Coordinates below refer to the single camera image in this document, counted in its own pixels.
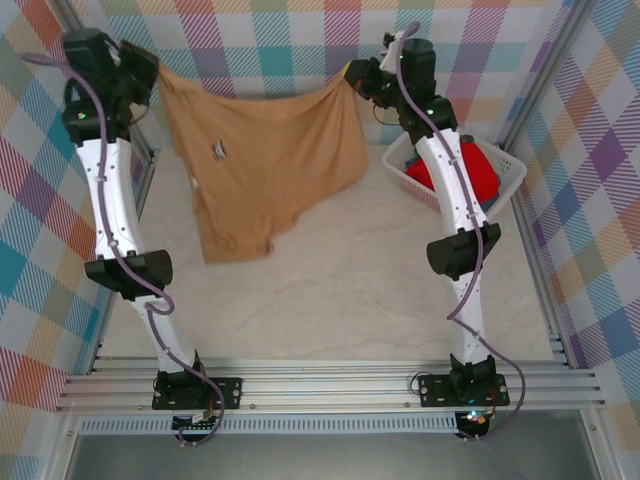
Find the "grey metal panel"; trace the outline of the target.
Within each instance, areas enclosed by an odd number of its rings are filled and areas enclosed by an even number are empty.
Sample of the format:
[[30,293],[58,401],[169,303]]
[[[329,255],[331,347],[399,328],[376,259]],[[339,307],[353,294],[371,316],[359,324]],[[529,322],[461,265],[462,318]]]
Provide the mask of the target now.
[[83,436],[65,480],[601,480],[569,441],[443,445],[439,436]]

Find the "white plastic laundry basket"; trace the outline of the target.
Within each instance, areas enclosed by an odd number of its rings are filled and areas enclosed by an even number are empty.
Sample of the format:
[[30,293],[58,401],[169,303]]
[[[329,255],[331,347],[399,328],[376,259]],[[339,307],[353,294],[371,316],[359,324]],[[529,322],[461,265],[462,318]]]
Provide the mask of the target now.
[[[498,196],[489,208],[484,208],[487,219],[493,222],[519,189],[527,174],[527,167],[522,161],[501,150],[496,145],[478,136],[475,136],[474,140],[499,177]],[[409,135],[403,133],[383,153],[382,164],[387,168],[390,178],[395,184],[426,203],[432,210],[439,211],[436,194],[406,174],[406,163],[415,156],[416,151],[411,144]]]

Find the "small black controller board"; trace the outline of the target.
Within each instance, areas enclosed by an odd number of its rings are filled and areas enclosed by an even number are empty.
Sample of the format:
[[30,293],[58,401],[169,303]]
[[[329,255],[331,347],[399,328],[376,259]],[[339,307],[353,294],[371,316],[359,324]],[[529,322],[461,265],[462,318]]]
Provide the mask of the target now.
[[208,413],[176,415],[171,420],[173,431],[211,431],[218,423],[218,416]]

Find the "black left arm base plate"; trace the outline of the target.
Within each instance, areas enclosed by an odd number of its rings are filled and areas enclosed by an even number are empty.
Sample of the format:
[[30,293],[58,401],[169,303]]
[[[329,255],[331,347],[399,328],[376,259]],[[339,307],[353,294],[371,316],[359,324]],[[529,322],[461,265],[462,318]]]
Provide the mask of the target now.
[[[238,409],[242,394],[239,377],[210,377],[224,398],[226,409]],[[221,407],[213,387],[188,372],[159,372],[153,383],[153,410],[212,410]]]

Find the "red t-shirt white print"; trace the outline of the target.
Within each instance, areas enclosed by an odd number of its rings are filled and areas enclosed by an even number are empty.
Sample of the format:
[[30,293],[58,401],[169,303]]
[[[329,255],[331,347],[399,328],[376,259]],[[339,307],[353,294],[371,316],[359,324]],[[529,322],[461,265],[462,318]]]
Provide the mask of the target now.
[[[473,143],[461,143],[462,156],[473,191],[481,204],[497,199],[500,179],[482,150]],[[415,154],[405,162],[405,173],[427,189],[434,191],[431,176],[422,158]]]

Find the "tan t-shirt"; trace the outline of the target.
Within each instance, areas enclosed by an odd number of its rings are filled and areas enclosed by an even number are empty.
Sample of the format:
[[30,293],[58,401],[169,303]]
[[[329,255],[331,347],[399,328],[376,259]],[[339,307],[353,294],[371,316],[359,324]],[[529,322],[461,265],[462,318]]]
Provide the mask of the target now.
[[342,75],[299,96],[229,99],[161,67],[158,89],[208,264],[269,255],[275,236],[368,168],[357,102]]

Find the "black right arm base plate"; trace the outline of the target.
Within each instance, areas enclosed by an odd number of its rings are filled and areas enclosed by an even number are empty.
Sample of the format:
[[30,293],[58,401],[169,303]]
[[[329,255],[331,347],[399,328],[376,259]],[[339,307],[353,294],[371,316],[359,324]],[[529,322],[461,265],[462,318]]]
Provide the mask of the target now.
[[422,407],[508,406],[510,397],[505,377],[456,385],[449,375],[420,375],[419,397]]

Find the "aluminium mounting rail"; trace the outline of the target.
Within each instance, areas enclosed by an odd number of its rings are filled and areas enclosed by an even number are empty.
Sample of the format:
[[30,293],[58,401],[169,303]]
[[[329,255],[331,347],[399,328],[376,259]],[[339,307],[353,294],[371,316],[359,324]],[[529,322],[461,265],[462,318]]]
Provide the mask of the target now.
[[[419,408],[409,381],[418,372],[445,373],[446,360],[247,360],[203,361],[213,377],[243,381],[242,413],[382,413]],[[525,396],[526,410],[598,409],[605,394],[592,370],[555,361],[501,363],[509,396]],[[98,357],[93,371],[67,379],[57,413],[142,414],[151,410],[155,362],[142,357]]]

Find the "controller board with lights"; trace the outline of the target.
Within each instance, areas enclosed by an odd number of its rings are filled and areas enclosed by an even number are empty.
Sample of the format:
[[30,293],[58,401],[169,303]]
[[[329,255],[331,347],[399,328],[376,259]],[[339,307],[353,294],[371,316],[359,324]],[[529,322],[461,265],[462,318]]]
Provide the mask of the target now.
[[490,422],[493,413],[490,411],[457,412],[456,426],[458,432],[456,435],[461,439],[475,439],[483,437],[489,432]]

